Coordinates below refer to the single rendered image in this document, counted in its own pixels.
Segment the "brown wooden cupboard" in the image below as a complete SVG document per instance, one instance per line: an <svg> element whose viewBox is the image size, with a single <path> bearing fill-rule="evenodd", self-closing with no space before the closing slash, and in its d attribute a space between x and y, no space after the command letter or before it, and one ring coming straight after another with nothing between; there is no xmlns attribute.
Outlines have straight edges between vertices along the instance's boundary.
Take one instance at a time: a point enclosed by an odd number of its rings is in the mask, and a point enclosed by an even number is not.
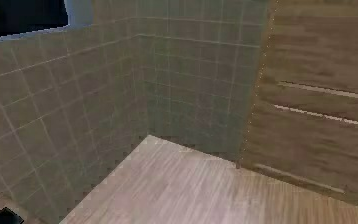
<svg viewBox="0 0 358 224"><path fill-rule="evenodd" d="M240 164L358 206L358 0L271 0Z"/></svg>

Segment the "small black square object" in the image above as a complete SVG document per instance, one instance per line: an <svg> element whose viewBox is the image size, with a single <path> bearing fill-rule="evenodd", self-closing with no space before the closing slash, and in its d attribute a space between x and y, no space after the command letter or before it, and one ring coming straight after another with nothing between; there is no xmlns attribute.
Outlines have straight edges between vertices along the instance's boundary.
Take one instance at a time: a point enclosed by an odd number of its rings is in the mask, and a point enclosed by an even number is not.
<svg viewBox="0 0 358 224"><path fill-rule="evenodd" d="M0 209L0 224L23 224L24 219L8 207Z"/></svg>

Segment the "dark window with pale frame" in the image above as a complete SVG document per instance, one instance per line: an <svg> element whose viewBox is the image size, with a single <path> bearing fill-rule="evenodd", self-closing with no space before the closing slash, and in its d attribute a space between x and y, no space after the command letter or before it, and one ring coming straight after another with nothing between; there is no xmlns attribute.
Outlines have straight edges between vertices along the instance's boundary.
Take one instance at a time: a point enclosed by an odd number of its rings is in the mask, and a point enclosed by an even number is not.
<svg viewBox="0 0 358 224"><path fill-rule="evenodd" d="M92 0L0 0L0 42L92 24Z"/></svg>

